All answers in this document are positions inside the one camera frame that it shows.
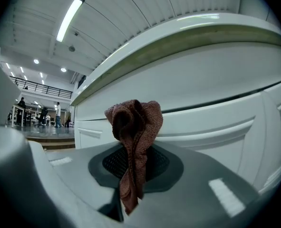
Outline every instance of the ceiling light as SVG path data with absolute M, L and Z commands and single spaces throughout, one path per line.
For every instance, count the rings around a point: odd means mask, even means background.
M 57 35 L 57 41 L 62 42 L 63 38 L 65 36 L 65 32 L 68 29 L 68 26 L 70 24 L 70 22 L 72 21 L 75 13 L 77 12 L 77 10 L 79 9 L 79 7 L 81 6 L 81 4 L 84 2 L 81 0 L 74 0 L 72 2 L 72 4 L 70 5 L 68 11 L 66 12 L 66 15 L 62 21 L 62 24 L 60 26 L 58 35 Z

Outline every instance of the towel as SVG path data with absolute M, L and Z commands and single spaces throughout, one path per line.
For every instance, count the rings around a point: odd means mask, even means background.
M 126 213 L 130 214 L 138 204 L 137 198 L 143 197 L 146 150 L 155 140 L 163 116 L 158 102 L 140 103 L 137 100 L 116 104 L 107 109 L 105 115 L 112 124 L 114 137 L 128 154 L 128 169 L 120 180 L 119 192 Z

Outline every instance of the office desk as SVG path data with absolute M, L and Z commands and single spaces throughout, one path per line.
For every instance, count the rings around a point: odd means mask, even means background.
M 14 115 L 16 108 L 22 110 L 21 127 L 23 127 L 24 108 L 22 108 L 21 106 L 18 106 L 16 104 L 13 104 L 12 115 Z

